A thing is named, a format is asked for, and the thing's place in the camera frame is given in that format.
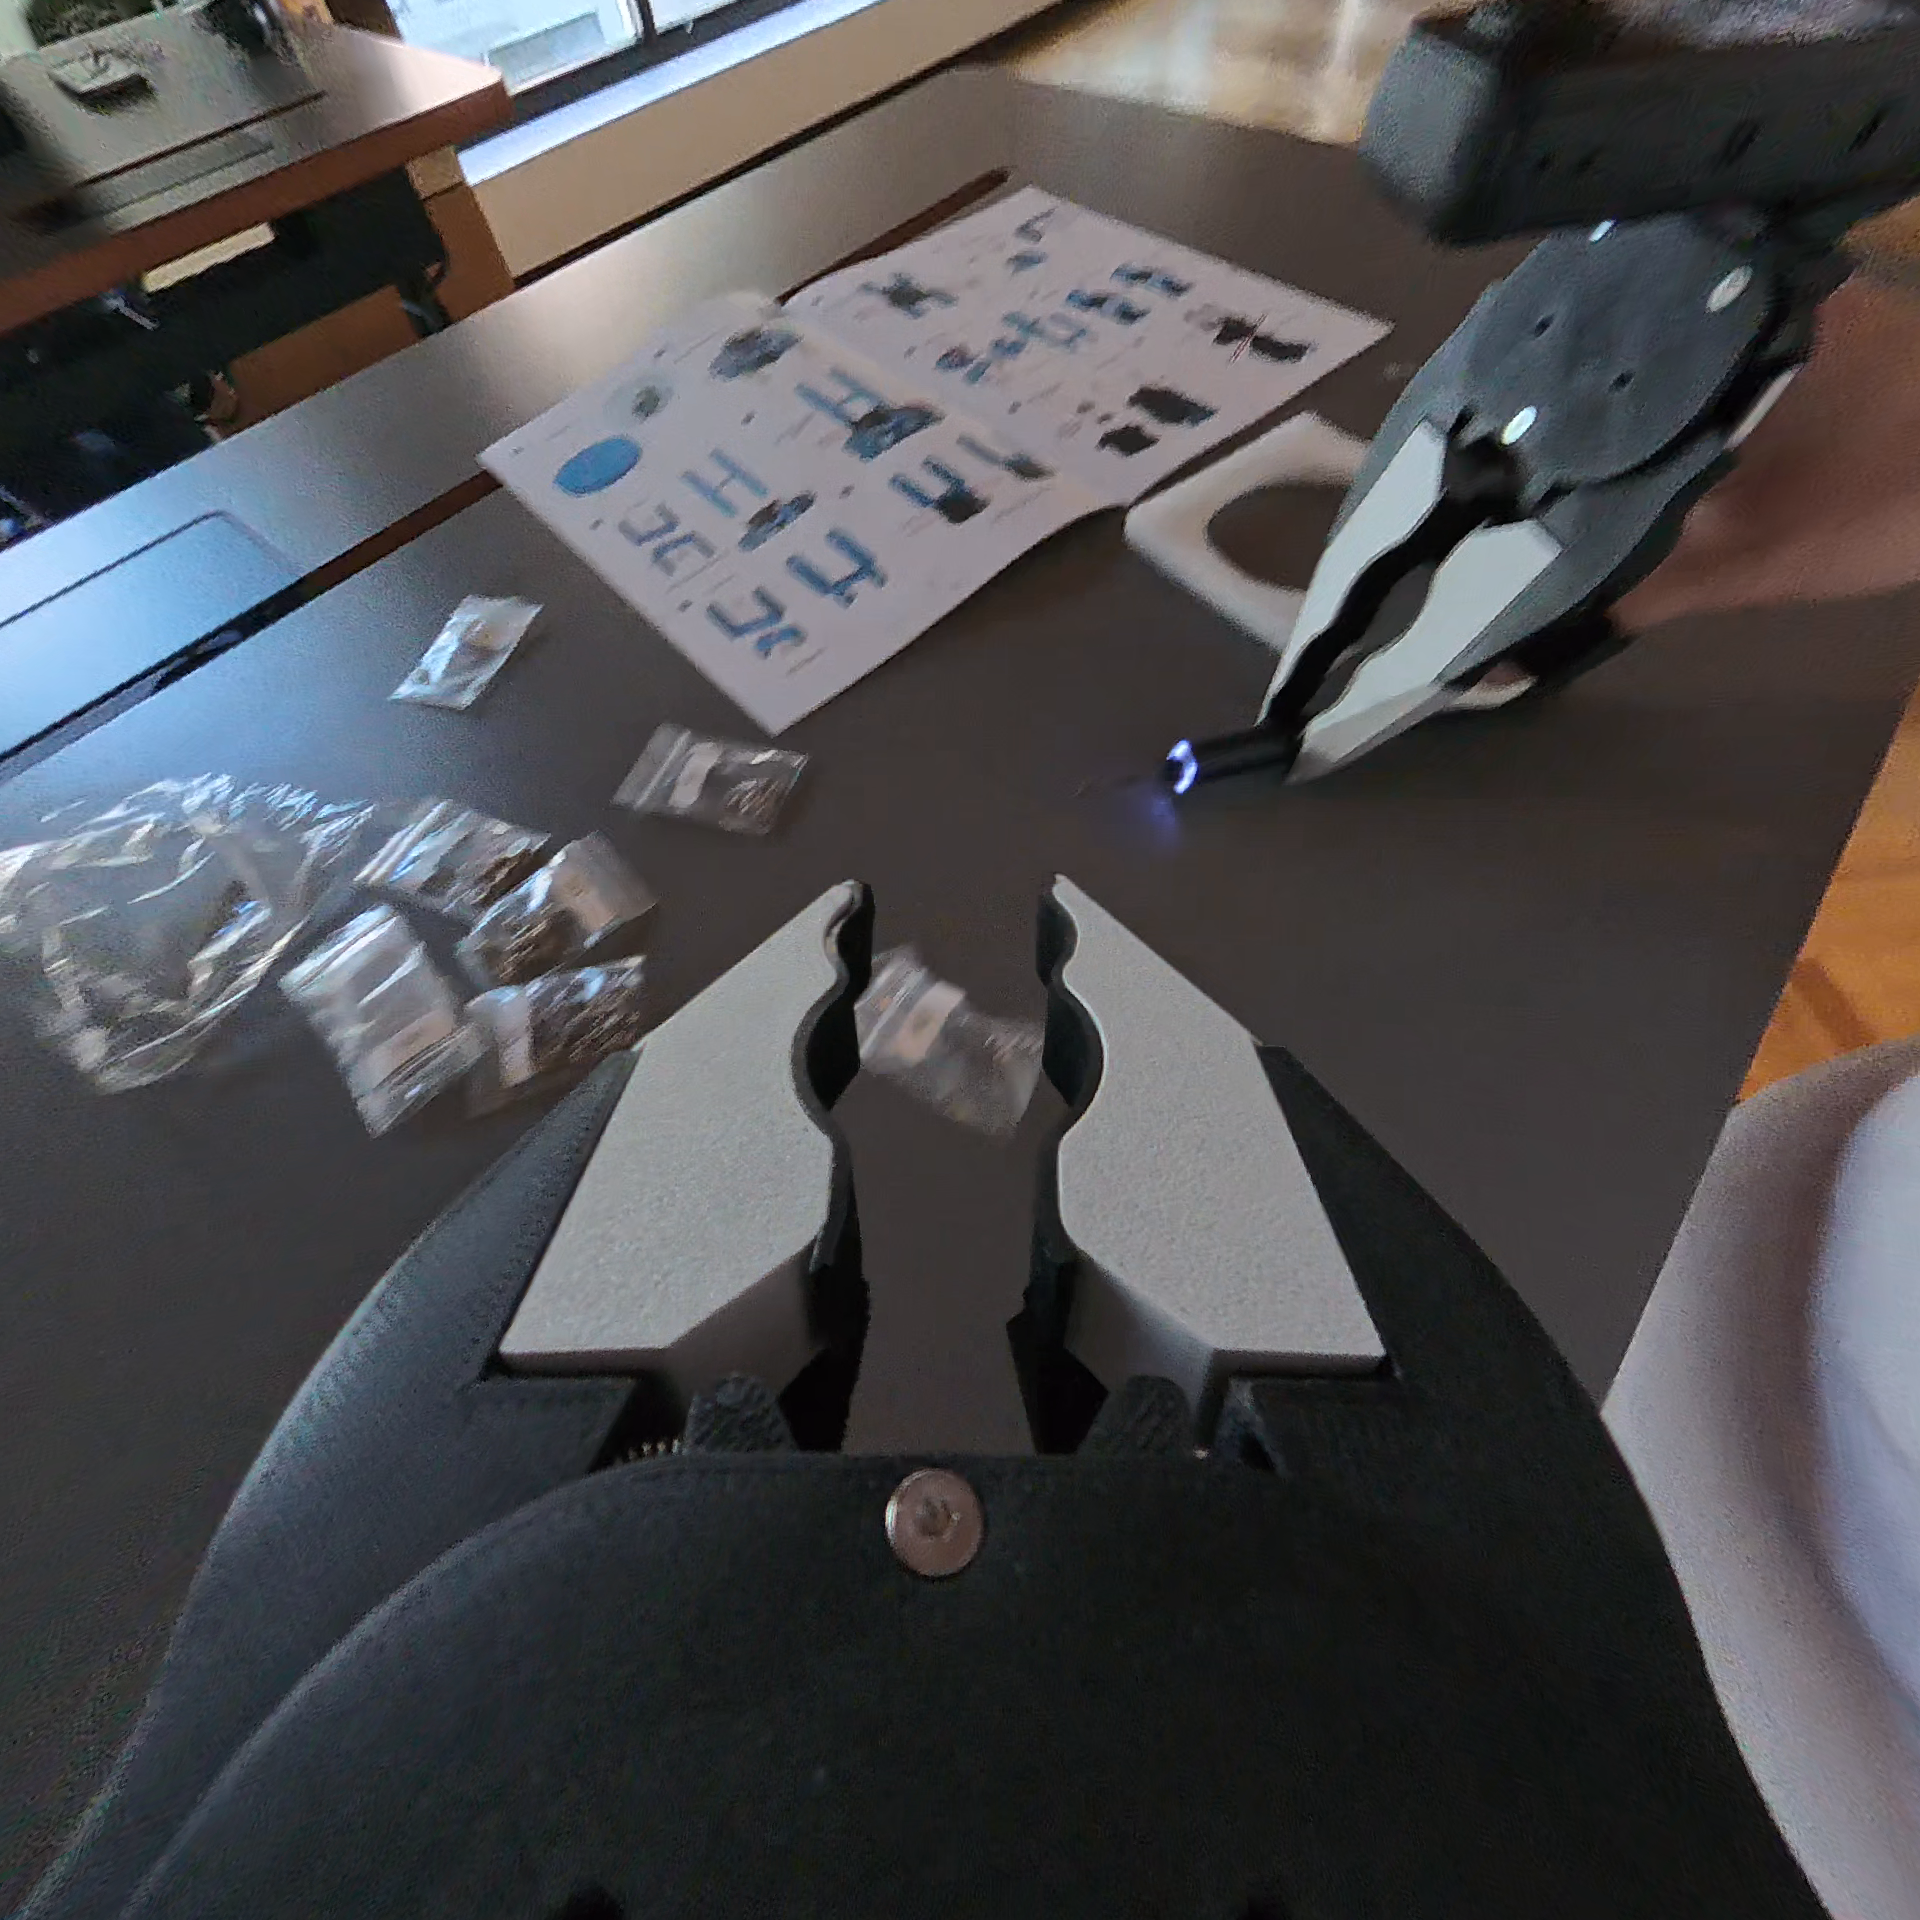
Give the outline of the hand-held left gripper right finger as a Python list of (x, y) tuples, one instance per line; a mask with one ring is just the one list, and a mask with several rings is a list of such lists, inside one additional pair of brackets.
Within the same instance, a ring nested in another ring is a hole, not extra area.
[(1261, 1042), (1093, 894), (1041, 896), (1043, 1083), (1029, 1275), (1009, 1327), (1036, 1451), (1132, 1382), (1206, 1443), (1237, 1383), (1366, 1382), (1386, 1342)]

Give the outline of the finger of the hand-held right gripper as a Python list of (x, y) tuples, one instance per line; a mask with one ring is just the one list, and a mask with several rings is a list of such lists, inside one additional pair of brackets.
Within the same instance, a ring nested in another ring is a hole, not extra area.
[(1418, 423), (1381, 434), (1314, 567), (1260, 724), (1303, 729), (1381, 692), (1426, 696), (1442, 670), (1409, 652), (1436, 575), (1501, 520), (1501, 450)]
[(1436, 567), (1406, 628), (1361, 652), (1341, 691), (1286, 724), (1286, 784), (1307, 784), (1383, 747), (1452, 705), (1452, 684), (1514, 643), (1523, 598), (1563, 555), (1537, 521), (1484, 526)]

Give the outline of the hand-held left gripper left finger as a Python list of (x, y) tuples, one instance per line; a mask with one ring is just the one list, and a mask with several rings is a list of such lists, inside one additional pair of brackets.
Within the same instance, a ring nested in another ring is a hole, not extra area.
[(839, 880), (635, 1050), (498, 1359), (639, 1386), (647, 1419), (757, 1382), (794, 1443), (846, 1446), (870, 1324), (847, 1145), (873, 891)]

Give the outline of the black screwdriver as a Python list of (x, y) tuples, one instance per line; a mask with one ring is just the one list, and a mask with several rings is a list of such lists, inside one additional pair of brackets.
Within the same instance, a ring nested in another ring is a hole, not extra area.
[(1300, 750), (1293, 729), (1247, 728), (1222, 736), (1182, 736), (1169, 750), (1158, 778), (1173, 799), (1189, 796), (1201, 784), (1233, 778), (1277, 772), (1284, 778)]

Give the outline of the small clear parts bag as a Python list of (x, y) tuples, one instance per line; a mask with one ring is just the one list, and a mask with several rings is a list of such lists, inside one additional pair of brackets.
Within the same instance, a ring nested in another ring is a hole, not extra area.
[(351, 887), (470, 929), (542, 866), (551, 847), (549, 832), (454, 800), (411, 800), (374, 832)]
[(463, 1003), (383, 904), (287, 968), (279, 992), (326, 1050), (371, 1136), (451, 1092), (478, 1058)]
[(766, 836), (806, 769), (802, 753), (661, 722), (617, 784), (612, 804), (642, 818)]
[(468, 595), (447, 614), (421, 659), (391, 691), (391, 705), (463, 713), (525, 643), (542, 609), (514, 595)]
[(567, 841), (494, 902), (457, 942), (460, 972), (482, 992), (586, 966), (647, 919), (654, 887), (603, 832)]
[(542, 974), (468, 996), (463, 1019), (478, 1054), (467, 1076), (468, 1115), (574, 1083), (647, 1031), (645, 955)]
[(873, 958), (855, 1041), (863, 1075), (998, 1140), (1017, 1131), (1043, 1075), (1043, 1026), (979, 1011), (915, 947)]

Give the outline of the dark grey desk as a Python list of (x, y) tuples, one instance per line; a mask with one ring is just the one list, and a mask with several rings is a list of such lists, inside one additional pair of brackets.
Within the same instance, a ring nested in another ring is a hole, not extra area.
[[(542, 616), (473, 710), (391, 705), (468, 595)], [(1293, 1051), (1602, 1392), (1897, 729), (1915, 595), (1683, 622), (1321, 784), (1169, 804), (1153, 761), (1267, 674), (1089, 520), (805, 722), (778, 834), (647, 825), (610, 799), (657, 722), (747, 729), (492, 494), (31, 763), (5, 847), (195, 775), (598, 827), (661, 894), (661, 1012), (857, 879), (884, 945), (1036, 1017), (1062, 873)], [(275, 1419), (525, 1127), (451, 1099), (371, 1139), (276, 991), (129, 1095), (5, 1011), (5, 1912), (105, 1782)]]

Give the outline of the brown wood-edged desk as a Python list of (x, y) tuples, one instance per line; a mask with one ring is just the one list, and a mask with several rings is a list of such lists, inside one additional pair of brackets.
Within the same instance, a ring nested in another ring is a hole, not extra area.
[(419, 161), (494, 131), (486, 64), (276, 6), (5, 58), (5, 467), (378, 290), (447, 326)]

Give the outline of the person's right hand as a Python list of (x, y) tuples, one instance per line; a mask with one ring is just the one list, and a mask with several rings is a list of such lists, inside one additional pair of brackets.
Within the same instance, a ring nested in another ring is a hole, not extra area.
[(1858, 275), (1822, 306), (1810, 359), (1615, 622), (1649, 633), (1915, 582), (1917, 303)]

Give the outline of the white foam piece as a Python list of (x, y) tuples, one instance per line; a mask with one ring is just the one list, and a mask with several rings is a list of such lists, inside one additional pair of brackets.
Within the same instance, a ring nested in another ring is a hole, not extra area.
[(1364, 440), (1319, 415), (1292, 417), (1134, 506), (1123, 537), (1158, 576), (1277, 656), (1300, 616), (1305, 591), (1260, 582), (1230, 561), (1211, 537), (1211, 521), (1261, 489), (1330, 489), (1337, 506), (1366, 450)]

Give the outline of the printed assembly manual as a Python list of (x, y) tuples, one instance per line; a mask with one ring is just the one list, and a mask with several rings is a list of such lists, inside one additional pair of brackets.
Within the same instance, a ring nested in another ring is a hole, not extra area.
[(479, 467), (780, 736), (1388, 335), (1029, 185), (691, 306)]

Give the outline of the crumpled clear plastic wrap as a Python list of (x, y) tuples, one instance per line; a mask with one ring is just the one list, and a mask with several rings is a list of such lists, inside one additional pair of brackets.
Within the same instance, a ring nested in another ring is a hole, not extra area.
[(5, 972), (36, 1038), (105, 1095), (189, 1067), (367, 860), (389, 807), (165, 778), (2, 852)]

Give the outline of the person's white clothing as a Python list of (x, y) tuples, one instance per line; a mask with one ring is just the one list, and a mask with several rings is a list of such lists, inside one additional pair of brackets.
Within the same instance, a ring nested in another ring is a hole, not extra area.
[(1917, 1915), (1917, 1044), (1723, 1124), (1602, 1418), (1829, 1915)]

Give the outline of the window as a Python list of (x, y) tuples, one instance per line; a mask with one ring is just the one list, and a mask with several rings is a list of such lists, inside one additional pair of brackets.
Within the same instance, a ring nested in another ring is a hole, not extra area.
[(707, 81), (843, 28), (947, 60), (1051, 12), (1051, 3), (387, 3), (331, 6), (401, 41), (489, 64), (517, 98), (670, 71)]

